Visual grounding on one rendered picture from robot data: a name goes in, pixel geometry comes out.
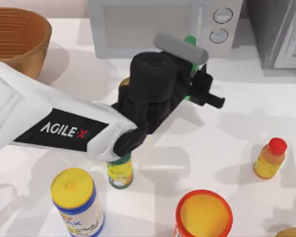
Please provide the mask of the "yellow-lidded white blue canister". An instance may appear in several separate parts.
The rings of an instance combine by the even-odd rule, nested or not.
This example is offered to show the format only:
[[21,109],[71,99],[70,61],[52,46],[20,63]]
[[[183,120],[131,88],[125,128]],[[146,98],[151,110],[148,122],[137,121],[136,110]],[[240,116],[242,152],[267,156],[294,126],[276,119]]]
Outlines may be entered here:
[[81,168],[68,168],[52,181],[51,197],[72,237],[98,237],[105,216],[94,180]]

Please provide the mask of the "microwave knob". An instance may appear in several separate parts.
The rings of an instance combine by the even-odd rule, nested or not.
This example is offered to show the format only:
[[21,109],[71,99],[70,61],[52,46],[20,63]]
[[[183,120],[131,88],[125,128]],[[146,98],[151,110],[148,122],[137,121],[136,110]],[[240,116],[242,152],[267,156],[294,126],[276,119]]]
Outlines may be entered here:
[[223,43],[228,39],[228,32],[225,29],[219,28],[211,31],[209,39],[212,43],[219,44]]
[[213,20],[218,24],[225,24],[233,17],[233,11],[230,8],[221,8],[215,10]]

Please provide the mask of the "green bottle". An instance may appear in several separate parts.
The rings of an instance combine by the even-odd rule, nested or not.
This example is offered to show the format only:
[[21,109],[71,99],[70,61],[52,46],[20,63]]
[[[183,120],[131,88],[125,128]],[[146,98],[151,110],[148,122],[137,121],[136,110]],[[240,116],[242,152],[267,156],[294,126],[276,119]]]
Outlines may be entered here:
[[[194,36],[188,35],[185,37],[184,41],[196,46],[196,38]],[[191,78],[195,76],[198,70],[199,70],[199,65],[193,63],[191,73],[190,73]],[[196,103],[196,89],[192,81],[190,82],[188,93],[185,96],[185,99],[192,103]]]

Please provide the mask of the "red can with yellow lid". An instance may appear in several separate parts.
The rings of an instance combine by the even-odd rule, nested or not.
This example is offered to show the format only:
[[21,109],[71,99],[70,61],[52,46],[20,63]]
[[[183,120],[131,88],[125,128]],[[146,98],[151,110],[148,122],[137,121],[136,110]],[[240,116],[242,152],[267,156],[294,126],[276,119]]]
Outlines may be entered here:
[[233,214],[223,197],[193,190],[178,202],[173,237],[227,237],[232,224]]

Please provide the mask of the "yellow-brown round object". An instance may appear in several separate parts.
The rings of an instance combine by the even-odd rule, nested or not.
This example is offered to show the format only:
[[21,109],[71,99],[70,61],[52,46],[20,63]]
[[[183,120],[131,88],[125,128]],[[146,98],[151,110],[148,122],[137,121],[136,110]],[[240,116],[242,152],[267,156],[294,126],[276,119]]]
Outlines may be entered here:
[[289,227],[278,232],[274,237],[296,237],[296,227]]

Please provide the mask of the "yellow and green can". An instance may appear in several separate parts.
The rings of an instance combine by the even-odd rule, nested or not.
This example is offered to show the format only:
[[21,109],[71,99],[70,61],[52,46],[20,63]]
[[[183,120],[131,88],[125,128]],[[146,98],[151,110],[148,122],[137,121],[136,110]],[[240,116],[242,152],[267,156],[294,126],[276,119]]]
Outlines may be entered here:
[[119,160],[107,162],[107,173],[109,183],[116,189],[125,189],[133,181],[133,166],[131,154]]

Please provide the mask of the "pale grey rounded box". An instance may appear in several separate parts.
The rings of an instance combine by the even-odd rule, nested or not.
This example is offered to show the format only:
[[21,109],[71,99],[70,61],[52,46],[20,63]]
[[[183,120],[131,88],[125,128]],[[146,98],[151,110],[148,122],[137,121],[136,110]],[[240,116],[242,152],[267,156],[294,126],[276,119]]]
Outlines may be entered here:
[[156,33],[153,38],[153,44],[160,50],[197,65],[205,64],[209,59],[209,53],[205,49],[166,33]]

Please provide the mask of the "orange bottle with red cap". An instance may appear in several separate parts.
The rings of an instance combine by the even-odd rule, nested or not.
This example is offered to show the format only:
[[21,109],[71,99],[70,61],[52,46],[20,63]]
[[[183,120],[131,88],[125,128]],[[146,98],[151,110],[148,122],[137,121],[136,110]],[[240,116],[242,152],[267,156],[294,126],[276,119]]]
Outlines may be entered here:
[[286,157],[287,143],[280,137],[273,137],[262,148],[254,163],[254,172],[261,179],[271,179]]

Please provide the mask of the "pale microwave oven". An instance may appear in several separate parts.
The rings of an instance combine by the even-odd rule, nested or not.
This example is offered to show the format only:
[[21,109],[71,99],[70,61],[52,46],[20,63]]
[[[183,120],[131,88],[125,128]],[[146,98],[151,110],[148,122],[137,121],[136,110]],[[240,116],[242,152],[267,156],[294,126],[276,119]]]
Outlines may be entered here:
[[[203,49],[210,58],[229,56],[243,0],[87,0],[95,54],[98,58],[132,58],[142,51],[156,51],[156,33],[183,40],[197,39],[200,6],[203,6]],[[215,10],[230,8],[225,24],[213,20]],[[228,39],[219,44],[209,39],[211,31],[225,29]]]

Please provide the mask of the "brown ribbed plant pot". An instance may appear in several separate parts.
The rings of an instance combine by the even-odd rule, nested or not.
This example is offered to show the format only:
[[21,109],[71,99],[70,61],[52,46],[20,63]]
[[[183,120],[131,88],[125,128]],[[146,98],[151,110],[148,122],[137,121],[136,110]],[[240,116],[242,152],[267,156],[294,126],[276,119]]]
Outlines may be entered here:
[[0,7],[0,61],[37,80],[43,68],[52,27],[33,11]]

